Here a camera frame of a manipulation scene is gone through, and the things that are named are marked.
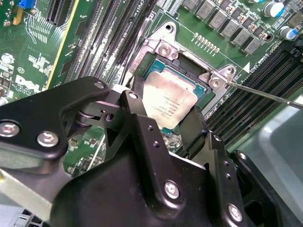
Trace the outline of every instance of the silver screw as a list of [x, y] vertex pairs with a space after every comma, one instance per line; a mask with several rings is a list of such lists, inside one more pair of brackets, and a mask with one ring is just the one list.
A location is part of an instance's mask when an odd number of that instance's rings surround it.
[[54, 147], [58, 144], [59, 138], [52, 131], [44, 131], [44, 132], [42, 132], [38, 135], [37, 142], [42, 147], [51, 148], [51, 147]]
[[163, 44], [160, 48], [159, 48], [159, 53], [161, 56], [163, 57], [167, 57], [170, 55], [171, 53], [171, 48], [169, 46], [167, 46], [166, 44]]
[[178, 57], [178, 53], [173, 53], [173, 54], [171, 55], [171, 57], [172, 57], [173, 59], [177, 58], [177, 57]]
[[167, 181], [164, 185], [164, 189], [166, 194], [172, 199], [176, 199], [180, 195], [178, 187], [173, 182]]
[[216, 139], [216, 141], [221, 141], [221, 139], [217, 135], [214, 135], [214, 138]]
[[20, 132], [19, 126], [12, 122], [0, 123], [0, 136], [2, 137], [13, 137]]
[[130, 93], [129, 93], [129, 96], [130, 96], [131, 98], [133, 98], [133, 99], [138, 98], [138, 96], [137, 96], [135, 93], [133, 93], [133, 92], [130, 92]]
[[229, 204], [228, 211], [235, 221], [238, 221], [238, 222], [242, 221], [242, 215], [241, 215], [239, 209], [235, 205]]
[[100, 88], [100, 89], [103, 89], [103, 88], [104, 88], [103, 84], [101, 84], [101, 83], [94, 83], [94, 85], [95, 85], [97, 88]]
[[213, 87], [218, 87], [219, 86], [219, 82], [218, 81], [214, 81], [213, 82]]
[[239, 153], [239, 156], [240, 156], [242, 159], [246, 160], [246, 156], [245, 156], [243, 153]]

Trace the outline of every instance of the black memory slot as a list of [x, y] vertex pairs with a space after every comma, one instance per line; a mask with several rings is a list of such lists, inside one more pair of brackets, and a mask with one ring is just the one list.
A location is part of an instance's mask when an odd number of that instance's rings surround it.
[[141, 28], [141, 26], [144, 22], [144, 19], [150, 15], [152, 10], [156, 6], [157, 2], [158, 2], [157, 0], [146, 1], [146, 2], [144, 2], [142, 7], [140, 8], [140, 12], [135, 17], [134, 23], [130, 27], [128, 35], [125, 37], [123, 46], [117, 51], [117, 54], [116, 54], [117, 58], [115, 59], [114, 64], [113, 64], [112, 68], [109, 71], [110, 76], [107, 80], [108, 83], [110, 81], [112, 81], [114, 76], [115, 76], [115, 74], [112, 73], [113, 68], [116, 65], [123, 63], [125, 61], [125, 59], [128, 57], [128, 54], [130, 53], [130, 51], [134, 47], [134, 43], [137, 39], [138, 32], [139, 32], [139, 30], [140, 30], [140, 28]]
[[[285, 53], [281, 52], [280, 54], [272, 54], [272, 57], [268, 59], [265, 63], [263, 63], [264, 67], [259, 67], [253, 75], [256, 76], [250, 76], [248, 77], [244, 84], [248, 87], [255, 87], [261, 80], [263, 80], [264, 77], [266, 77], [273, 69], [273, 65], [278, 65], [282, 59], [286, 56]], [[233, 109], [236, 109], [235, 106], [238, 102], [240, 102], [247, 92], [237, 89], [229, 98], [228, 102], [224, 102], [223, 105], [220, 106], [220, 116], [221, 118], [217, 119], [216, 117], [211, 117], [207, 120], [207, 123], [209, 125], [213, 125], [213, 127], [216, 127], [218, 124], [221, 124], [221, 120], [223, 120], [227, 114], [229, 114], [230, 111], [233, 111]]]
[[[303, 86], [302, 75], [301, 63], [282, 48], [278, 48], [244, 81], [243, 85], [289, 98]], [[279, 105], [278, 102], [237, 89], [218, 107], [207, 120], [207, 124], [229, 148], [260, 124]]]
[[140, 11], [140, 15], [136, 19], [133, 27], [131, 28], [129, 35], [125, 39], [125, 44], [123, 48], [119, 51], [119, 54], [117, 54], [117, 56], [120, 56], [117, 59], [118, 64], [121, 64], [127, 58], [129, 52], [133, 48], [133, 45], [136, 41], [138, 35], [138, 29], [141, 28], [144, 22], [144, 18], [150, 15], [153, 8], [156, 6], [157, 2], [158, 2], [157, 0], [150, 0], [150, 1], [146, 1], [147, 4], [144, 4], [143, 10]]
[[[117, 26], [119, 29], [116, 29], [114, 32], [111, 33], [111, 36], [108, 39], [108, 42], [104, 48], [106, 50], [106, 55], [110, 57], [114, 50], [117, 48], [119, 41], [123, 37], [123, 34], [126, 31], [127, 25], [132, 23], [131, 16], [133, 16], [136, 8], [138, 7], [138, 4], [140, 3], [140, 0], [131, 1], [132, 3], [128, 5], [126, 10], [126, 15], [123, 17], [123, 20], [120, 20], [117, 22]], [[107, 61], [103, 61], [102, 58], [100, 58], [97, 62], [97, 66], [95, 70], [91, 72], [92, 75], [94, 75], [97, 78], [100, 78], [102, 75], [103, 70], [105, 69], [107, 64]]]
[[[289, 70], [293, 64], [294, 60], [288, 59], [282, 68], [282, 70], [279, 72], [280, 75], [277, 75], [275, 77], [268, 77], [265, 78], [262, 83], [259, 83], [255, 89], [260, 91], [265, 91], [268, 93], [272, 93], [272, 84], [274, 84], [278, 79], [281, 78], [281, 75], [286, 73], [287, 70]], [[253, 96], [252, 93], [247, 93], [246, 97], [242, 99], [235, 108], [237, 108], [237, 112], [235, 113], [237, 115], [237, 118], [234, 117], [234, 115], [231, 115], [230, 117], [226, 117], [224, 119], [224, 122], [221, 123], [220, 128], [218, 129], [218, 133], [223, 133], [223, 130], [228, 130], [230, 127], [235, 124], [237, 119], [243, 119], [245, 114], [250, 113], [252, 109], [256, 108], [256, 105], [258, 102], [256, 100], [258, 99], [260, 101], [260, 96]]]
[[78, 79], [80, 77], [80, 73], [84, 66], [85, 60], [88, 57], [89, 50], [92, 47], [96, 36], [98, 35], [98, 32], [103, 25], [103, 22], [108, 13], [108, 9], [112, 6], [112, 3], [113, 0], [108, 0], [106, 4], [103, 5], [103, 0], [99, 0], [94, 7], [94, 10], [91, 14], [92, 16], [89, 20], [88, 28], [81, 38], [81, 44], [73, 60], [73, 65], [67, 74], [65, 82], [70, 82], [71, 79]]
[[[93, 75], [91, 73], [91, 66], [92, 63], [95, 59], [95, 54], [96, 54], [96, 50], [100, 47], [100, 45], [102, 44], [102, 40], [104, 39], [104, 37], [106, 36], [107, 32], [109, 31], [109, 28], [116, 23], [116, 13], [118, 11], [118, 7], [121, 4], [123, 0], [115, 0], [112, 3], [112, 6], [109, 8], [109, 11], [105, 17], [105, 20], [103, 22], [103, 25], [98, 33], [98, 36], [96, 37], [95, 41], [94, 41], [94, 49], [90, 49], [89, 55], [87, 57], [87, 59], [84, 62], [84, 67], [82, 68], [82, 71], [80, 73], [80, 77], [85, 77], [88, 75]], [[119, 18], [118, 20], [120, 20], [121, 18], [123, 18], [123, 14], [119, 14]]]

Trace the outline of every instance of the pcie slot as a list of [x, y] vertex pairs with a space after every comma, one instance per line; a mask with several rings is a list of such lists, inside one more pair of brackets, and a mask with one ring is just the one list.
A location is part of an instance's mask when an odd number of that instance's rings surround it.
[[71, 0], [51, 0], [46, 21], [55, 26], [62, 26], [71, 6]]
[[[272, 85], [277, 80], [279, 80], [281, 78], [281, 76], [291, 68], [293, 63], [294, 63], [293, 59], [288, 59], [286, 61], [286, 63], [283, 64], [282, 70], [279, 71], [279, 73], [277, 75], [268, 77], [268, 79], [266, 81], [262, 81], [262, 84], [260, 84], [260, 86], [256, 87], [256, 89], [274, 94], [273, 93], [274, 90], [271, 89]], [[251, 113], [253, 111], [253, 109], [256, 108], [256, 105], [252, 105], [252, 104], [258, 103], [258, 102], [256, 102], [256, 100], [259, 98], [260, 98], [259, 96], [253, 96], [252, 94], [247, 93], [246, 98], [242, 99], [239, 102], [239, 104], [237, 105], [238, 108], [237, 108], [237, 112], [235, 114], [237, 114], [238, 118], [243, 120], [244, 117], [241, 116], [243, 113], [247, 113], [247, 112]], [[220, 128], [217, 131], [218, 134], [223, 133], [224, 130], [228, 129], [231, 125], [234, 124], [234, 121], [236, 121], [236, 118], [233, 118], [233, 119], [231, 119], [231, 118], [232, 118], [232, 115], [230, 117], [224, 118], [224, 122], [221, 122]]]
[[[138, 7], [138, 4], [139, 4], [140, 0], [135, 0], [133, 1], [132, 4], [130, 4], [127, 8], [127, 14], [125, 16], [125, 18], [120, 21], [118, 27], [119, 29], [115, 32], [115, 33], [112, 33], [111, 34], [111, 37], [110, 37], [110, 42], [107, 42], [107, 47], [109, 47], [109, 49], [105, 49], [107, 52], [106, 52], [106, 56], [109, 58], [112, 56], [114, 50], [118, 47], [118, 44], [119, 44], [119, 41], [121, 40], [123, 34], [126, 31], [126, 26], [128, 25], [128, 27], [133, 23], [130, 18], [131, 16], [133, 15], [134, 16], [134, 10]], [[98, 62], [97, 62], [97, 65], [98, 65], [98, 68], [95, 68], [91, 73], [92, 75], [94, 75], [95, 77], [99, 77], [100, 75], [95, 75], [96, 72], [100, 72], [100, 74], [103, 72], [103, 70], [105, 69], [106, 65], [107, 65], [107, 60], [104, 60], [102, 58], [99, 58]]]
[[[257, 76], [250, 76], [243, 84], [251, 88], [256, 88], [257, 84], [259, 84], [285, 57], [285, 53], [277, 54], [271, 61], [267, 63], [267, 65], [271, 67], [262, 67], [265, 70], [261, 71]], [[221, 120], [223, 120], [225, 118], [225, 115], [232, 111], [232, 109], [234, 109], [236, 105], [243, 98], [245, 98], [245, 94], [247, 94], [247, 92], [243, 90], [236, 90], [228, 99], [228, 101], [220, 107], [220, 112], [214, 113], [213, 116], [207, 121], [207, 124], [213, 125], [214, 128], [216, 125], [221, 124]]]
[[[140, 9], [140, 12], [135, 17], [134, 23], [127, 27], [127, 29], [126, 29], [127, 36], [120, 39], [120, 41], [118, 43], [118, 46], [120, 46], [120, 48], [117, 48], [115, 50], [116, 58], [112, 64], [112, 67], [124, 62], [124, 60], [126, 59], [126, 57], [129, 54], [129, 52], [133, 48], [134, 42], [136, 40], [136, 36], [138, 35], [138, 30], [141, 28], [141, 26], [144, 22], [144, 18], [146, 18], [150, 15], [152, 10], [156, 6], [157, 2], [158, 2], [157, 0], [149, 0], [149, 1], [144, 2], [144, 4], [142, 5], [142, 7]], [[99, 72], [99, 75], [97, 77], [99, 78], [99, 77], [101, 77], [100, 73], [102, 73], [102, 71], [98, 70], [98, 72]], [[109, 77], [107, 79], [107, 82], [111, 81], [112, 77], [115, 76], [115, 74], [112, 74], [112, 73], [111, 74], [108, 73], [108, 74], [109, 74]]]
[[119, 17], [116, 16], [116, 13], [119, 9], [119, 5], [122, 3], [123, 0], [115, 0], [113, 2], [113, 5], [110, 7], [110, 10], [106, 16], [106, 19], [103, 23], [103, 26], [93, 44], [93, 51], [89, 52], [88, 58], [85, 60], [84, 62], [84, 68], [81, 71], [81, 77], [87, 76], [87, 75], [92, 75], [91, 73], [92, 69], [97, 67], [97, 62], [98, 59], [102, 59], [103, 58], [103, 52], [105, 50], [105, 45], [103, 46], [103, 39], [106, 37], [107, 33], [109, 31], [114, 32], [114, 30], [116, 29], [116, 23], [117, 20], [120, 20], [121, 18], [123, 18], [123, 14], [125, 11], [123, 11]]
[[70, 82], [72, 78], [79, 78], [81, 69], [83, 68], [85, 60], [89, 54], [89, 49], [95, 41], [112, 1], [113, 0], [108, 0], [105, 4], [103, 0], [98, 1], [95, 10], [92, 12], [93, 18], [90, 20], [89, 26], [82, 36], [81, 45], [75, 57], [74, 63], [67, 74], [65, 82]]

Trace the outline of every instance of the black metal bracket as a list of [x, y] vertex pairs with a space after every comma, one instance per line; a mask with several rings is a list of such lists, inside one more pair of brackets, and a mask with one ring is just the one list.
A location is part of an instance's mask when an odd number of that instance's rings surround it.
[[[50, 173], [67, 151], [67, 134], [80, 107], [102, 100], [108, 87], [96, 78], [85, 77], [0, 108], [0, 122], [12, 122], [19, 132], [0, 137], [0, 166], [33, 173]], [[41, 146], [39, 134], [50, 131], [55, 146]]]
[[256, 226], [302, 226], [248, 155], [236, 150], [229, 156], [236, 167], [245, 211]]
[[[76, 122], [107, 129], [106, 160], [119, 153], [120, 148], [124, 150], [125, 145], [134, 147], [147, 203], [157, 216], [174, 218], [186, 199], [156, 121], [147, 117], [141, 96], [133, 91], [124, 91], [115, 103], [120, 105], [102, 101], [88, 103], [81, 108]], [[178, 195], [166, 193], [166, 185]]]
[[201, 110], [196, 106], [179, 126], [189, 158], [194, 158], [209, 172], [207, 193], [212, 223], [219, 226], [247, 226], [235, 167], [226, 154], [221, 138], [209, 131]]

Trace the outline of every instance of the ram slot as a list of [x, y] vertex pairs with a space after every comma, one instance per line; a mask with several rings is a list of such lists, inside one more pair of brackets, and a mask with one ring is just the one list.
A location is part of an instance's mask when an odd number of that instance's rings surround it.
[[96, 72], [103, 72], [108, 59], [113, 55], [113, 52], [116, 50], [117, 47], [119, 47], [119, 41], [121, 40], [121, 38], [123, 37], [123, 35], [125, 34], [125, 32], [127, 33], [127, 28], [133, 24], [133, 20], [131, 20], [130, 18], [135, 18], [137, 15], [137, 11], [135, 11], [138, 8], [138, 4], [140, 3], [140, 0], [135, 0], [132, 2], [132, 4], [129, 4], [128, 8], [127, 8], [127, 14], [126, 16], [123, 18], [122, 21], [120, 21], [119, 25], [118, 25], [118, 30], [116, 30], [115, 33], [112, 33], [111, 39], [108, 40], [107, 42], [107, 47], [109, 47], [109, 49], [106, 52], [106, 58], [99, 58], [98, 62], [96, 65], [98, 65], [98, 68], [94, 68], [94, 70], [91, 72], [92, 75], [96, 76], [97, 78], [99, 77], [98, 75], [96, 75]]
[[113, 6], [111, 7], [108, 15], [103, 23], [103, 26], [93, 44], [92, 49], [89, 52], [89, 56], [84, 63], [84, 68], [81, 72], [81, 77], [87, 75], [93, 75], [92, 71], [94, 68], [98, 67], [98, 62], [103, 58], [104, 50], [107, 47], [107, 42], [110, 39], [110, 34], [114, 33], [117, 29], [117, 23], [124, 18], [124, 13], [126, 6], [131, 2], [128, 0], [125, 4], [124, 0], [115, 0]]
[[112, 5], [112, 2], [113, 0], [98, 1], [95, 10], [92, 12], [93, 17], [90, 20], [88, 28], [81, 38], [80, 47], [74, 59], [74, 63], [67, 74], [65, 83], [70, 82], [74, 79], [78, 79], [80, 77], [80, 73], [89, 54], [89, 50], [94, 44], [96, 36], [98, 35], [98, 32], [103, 25], [104, 19], [106, 17], [108, 9]]
[[[135, 40], [138, 36], [138, 31], [141, 28], [144, 19], [150, 15], [152, 10], [157, 4], [157, 0], [150, 0], [144, 2], [142, 5], [139, 13], [136, 15], [135, 20], [132, 24], [129, 24], [126, 27], [127, 35], [123, 36], [118, 43], [118, 47], [114, 53], [116, 58], [114, 59], [114, 62], [111, 66], [111, 68], [108, 70], [108, 79], [107, 82], [112, 81], [112, 78], [115, 77], [116, 75], [113, 72], [113, 67], [115, 67], [118, 64], [121, 64], [125, 61], [126, 57], [128, 56], [129, 52], [132, 50], [134, 47]], [[101, 78], [103, 71], [98, 70], [98, 75], [96, 76], [97, 78]]]

